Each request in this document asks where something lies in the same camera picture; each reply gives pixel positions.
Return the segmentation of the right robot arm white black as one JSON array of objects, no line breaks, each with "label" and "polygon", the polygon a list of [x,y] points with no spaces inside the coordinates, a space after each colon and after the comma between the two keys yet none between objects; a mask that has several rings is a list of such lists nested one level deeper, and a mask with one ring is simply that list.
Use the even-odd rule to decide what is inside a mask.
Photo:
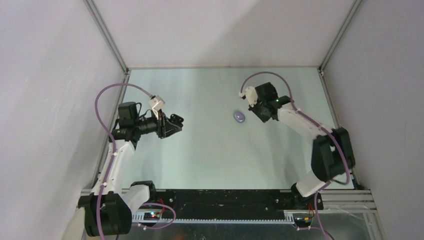
[{"label": "right robot arm white black", "polygon": [[311,145],[311,170],[292,186],[290,201],[295,208],[308,206],[311,195],[335,182],[337,176],[346,174],[344,184],[350,182],[350,170],[356,161],[349,132],[345,128],[330,128],[309,117],[295,106],[289,96],[279,96],[270,82],[249,86],[239,96],[247,100],[249,111],[263,123],[268,120],[281,122]]}]

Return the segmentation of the purple earbud charging case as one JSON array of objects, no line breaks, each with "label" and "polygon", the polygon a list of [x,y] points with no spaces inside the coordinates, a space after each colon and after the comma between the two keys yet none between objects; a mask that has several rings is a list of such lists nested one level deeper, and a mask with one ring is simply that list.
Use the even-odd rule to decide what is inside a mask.
[{"label": "purple earbud charging case", "polygon": [[246,116],[241,111],[235,111],[233,118],[237,123],[244,123],[246,121]]}]

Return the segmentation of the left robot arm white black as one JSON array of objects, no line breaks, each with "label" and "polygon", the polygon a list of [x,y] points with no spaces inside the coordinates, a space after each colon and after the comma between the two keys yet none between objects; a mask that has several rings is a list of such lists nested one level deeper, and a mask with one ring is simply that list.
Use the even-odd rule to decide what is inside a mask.
[{"label": "left robot arm white black", "polygon": [[85,211],[84,228],[90,237],[127,234],[139,207],[153,208],[158,202],[153,181],[135,181],[124,193],[124,177],[142,135],[155,133],[159,139],[165,139],[182,131],[184,119],[177,114],[166,116],[160,109],[151,109],[147,117],[140,110],[139,102],[118,106],[118,118],[108,140],[100,177],[90,194],[78,200],[78,208]]}]

